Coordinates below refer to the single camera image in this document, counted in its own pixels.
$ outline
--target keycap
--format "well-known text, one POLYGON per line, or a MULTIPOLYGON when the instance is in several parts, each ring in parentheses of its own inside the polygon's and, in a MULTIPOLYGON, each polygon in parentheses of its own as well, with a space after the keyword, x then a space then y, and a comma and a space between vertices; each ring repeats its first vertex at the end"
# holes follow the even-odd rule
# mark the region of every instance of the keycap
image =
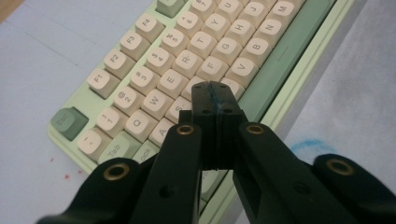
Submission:
POLYGON ((225 36, 230 37, 244 47, 255 31, 256 29, 253 24, 248 21, 238 19, 233 22, 230 29, 225 33, 225 36))
POLYGON ((178 123, 180 110, 191 110, 191 102, 181 96, 178 96, 166 112, 165 116, 170 121, 178 123))
POLYGON ((175 28, 181 31, 183 34, 192 38, 192 36, 199 30, 203 25, 203 21, 194 13, 185 11, 177 20, 175 28))
POLYGON ((98 161, 111 138, 98 128, 89 129, 78 139, 78 149, 84 152, 91 160, 98 161))
POLYGON ((170 29, 167 34, 163 36, 161 48, 177 57, 177 55, 187 47, 189 42, 190 39, 179 30, 170 29))
POLYGON ((297 10, 292 2, 279 1, 268 13, 267 19, 277 20, 288 26, 297 14, 297 10))
POLYGON ((222 0, 218 4, 216 13, 225 17, 229 22, 234 22, 243 9, 244 6, 239 0, 222 0))
POLYGON ((213 56, 209 56, 198 69, 197 76, 206 81, 220 81, 228 69, 229 66, 227 63, 213 56))
POLYGON ((136 32, 150 43, 157 39, 164 28, 162 23, 148 13, 143 13, 135 23, 136 32))
POLYGON ((195 76, 192 77, 192 79, 190 79, 189 83, 187 83, 186 88, 184 88, 184 90, 181 92, 181 95, 188 99, 189 101, 191 101, 191 88, 193 85, 203 82, 205 81, 204 79, 202 79, 201 77, 195 76))
POLYGON ((257 66, 261 67, 271 50, 272 49, 266 40, 252 38, 247 43, 247 46, 241 52, 240 56, 253 61, 257 66))
POLYGON ((262 24, 265 16, 267 16, 269 9, 262 3, 250 2, 241 12, 238 19, 251 22, 257 29, 262 24))
POLYGON ((111 137, 115 137, 126 123, 128 117, 113 106, 102 110, 96 119, 96 125, 111 137))
POLYGON ((212 35, 219 41, 222 39, 230 26, 231 23, 227 19, 217 13, 214 13, 211 14, 209 18, 207 18, 204 26, 202 27, 202 31, 212 35))
POLYGON ((60 109, 50 120, 52 127, 73 141, 87 124, 88 119, 74 107, 60 109))
POLYGON ((148 139, 157 147, 161 147, 163 145, 163 140, 165 139, 166 134, 168 133, 169 129, 174 125, 175 124, 168 119, 161 119, 148 139))
POLYGON ((91 90, 107 99, 120 84, 120 80, 103 69, 95 68, 88 76, 87 83, 90 85, 91 90))
POLYGON ((158 74, 141 66, 131 75, 130 84, 135 90, 148 95, 156 87, 158 80, 160 80, 158 74))
POLYGON ((176 99, 180 95, 181 91, 183 91, 183 89, 186 87, 188 82, 189 80, 179 72, 169 69, 161 77, 157 88, 173 99, 176 99))
POLYGON ((136 110, 125 124, 125 131, 143 143, 149 137, 158 121, 141 109, 136 110))
POLYGON ((233 96, 235 97, 236 100, 239 100, 242 94, 244 94, 245 92, 245 88, 241 86, 241 84, 230 78, 224 77, 221 79, 220 82, 230 87, 231 91, 233 92, 233 96))
POLYGON ((191 1, 190 11, 205 21, 216 9, 213 0, 193 0, 191 1))
POLYGON ((253 61, 246 58, 237 58, 225 76, 247 88, 258 71, 259 66, 253 61))
POLYGON ((148 50, 149 42, 135 31, 128 31, 120 40, 121 52, 135 61, 148 50))
POLYGON ((208 202, 227 171, 202 171, 201 198, 208 202))
POLYGON ((148 55, 146 67, 162 76, 166 70, 172 67, 174 60, 175 56, 165 49, 158 47, 148 55))
POLYGON ((124 86, 114 96, 114 105, 123 113, 131 116, 142 104, 145 97, 129 86, 124 86))
POLYGON ((156 120, 160 120, 173 102, 174 100, 165 93, 154 89, 144 99, 142 109, 156 120))
POLYGON ((241 51, 242 46, 238 42, 229 37, 223 37, 210 55, 231 66, 241 51))
POLYGON ((157 0, 156 10, 164 16, 174 18, 184 4, 183 0, 157 0))
POLYGON ((159 151, 160 149, 157 146, 152 144, 150 141, 146 141, 143 146, 139 148, 136 154, 134 154, 134 157, 132 159, 134 161, 142 163, 143 161, 146 161, 147 159, 157 154, 159 151))
POLYGON ((189 50, 183 50, 175 59, 172 68, 187 78, 192 78, 204 60, 189 50))
POLYGON ((215 37, 199 31, 192 37, 190 44, 187 46, 187 50, 201 58, 206 58, 217 44, 218 40, 215 37))
POLYGON ((103 59, 106 70, 119 79, 123 79, 131 71, 135 61, 117 49, 112 49, 103 59))
POLYGON ((280 21, 268 19, 260 25, 259 29, 254 34, 254 37, 266 40, 270 44, 271 48, 274 48, 280 37, 285 33, 285 30, 286 26, 280 21))
POLYGON ((131 159, 141 146, 142 144, 132 138, 131 135, 122 131, 117 134, 117 136, 103 151, 102 155, 98 159, 98 163, 100 164, 114 158, 131 159))

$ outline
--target mounting hole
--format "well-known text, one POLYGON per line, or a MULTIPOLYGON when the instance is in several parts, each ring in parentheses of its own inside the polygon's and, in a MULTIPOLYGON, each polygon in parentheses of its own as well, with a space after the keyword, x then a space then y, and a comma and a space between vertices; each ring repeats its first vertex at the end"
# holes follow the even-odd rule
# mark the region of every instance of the mounting hole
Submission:
POLYGON ((174 185, 165 185, 160 188, 158 192, 162 198, 170 198, 177 194, 177 187, 174 185))
POLYGON ((119 180, 128 175, 129 171, 130 169, 127 164, 118 163, 107 167, 107 169, 105 169, 105 172, 103 173, 103 176, 106 180, 119 180))
POLYGON ((326 165, 333 172, 339 175, 353 175, 355 170, 347 162, 337 159, 330 159, 326 162, 326 165))
POLYGON ((262 126, 252 124, 247 126, 247 131, 250 133, 261 134, 264 133, 264 128, 262 126))
POLYGON ((194 127, 190 125, 181 125, 177 127, 177 132, 179 134, 191 134, 194 132, 194 127))

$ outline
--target mechanical keyboard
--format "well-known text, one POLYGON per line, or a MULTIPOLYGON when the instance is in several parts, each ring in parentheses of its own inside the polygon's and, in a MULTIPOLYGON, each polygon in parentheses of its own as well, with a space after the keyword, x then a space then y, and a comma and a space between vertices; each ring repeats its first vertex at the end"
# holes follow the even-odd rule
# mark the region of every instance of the mechanical keyboard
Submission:
MULTIPOLYGON (((159 152, 191 86, 229 85, 248 120, 273 129, 354 0, 156 0, 53 116, 50 139, 90 173, 159 152)), ((204 171, 200 223, 236 196, 232 172, 204 171)))

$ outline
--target blue marker stain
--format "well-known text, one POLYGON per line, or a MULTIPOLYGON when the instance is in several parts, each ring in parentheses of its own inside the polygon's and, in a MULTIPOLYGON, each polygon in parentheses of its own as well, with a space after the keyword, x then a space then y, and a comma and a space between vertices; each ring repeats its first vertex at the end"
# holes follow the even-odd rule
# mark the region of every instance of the blue marker stain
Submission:
POLYGON ((336 150, 319 139, 307 139, 290 147, 290 150, 300 159, 310 163, 317 156, 335 154, 336 150))

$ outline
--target white desk surface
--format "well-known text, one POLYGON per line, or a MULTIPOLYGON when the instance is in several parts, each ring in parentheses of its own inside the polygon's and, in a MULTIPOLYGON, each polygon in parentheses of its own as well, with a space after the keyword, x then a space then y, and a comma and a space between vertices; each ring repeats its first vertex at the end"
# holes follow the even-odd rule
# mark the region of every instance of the white desk surface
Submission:
MULTIPOLYGON (((35 223, 69 205, 87 175, 51 143, 47 125, 149 3, 25 0, 0 24, 2 223, 35 223)), ((393 0, 367 2, 285 139, 308 161, 348 156, 393 192, 395 11, 393 0)))

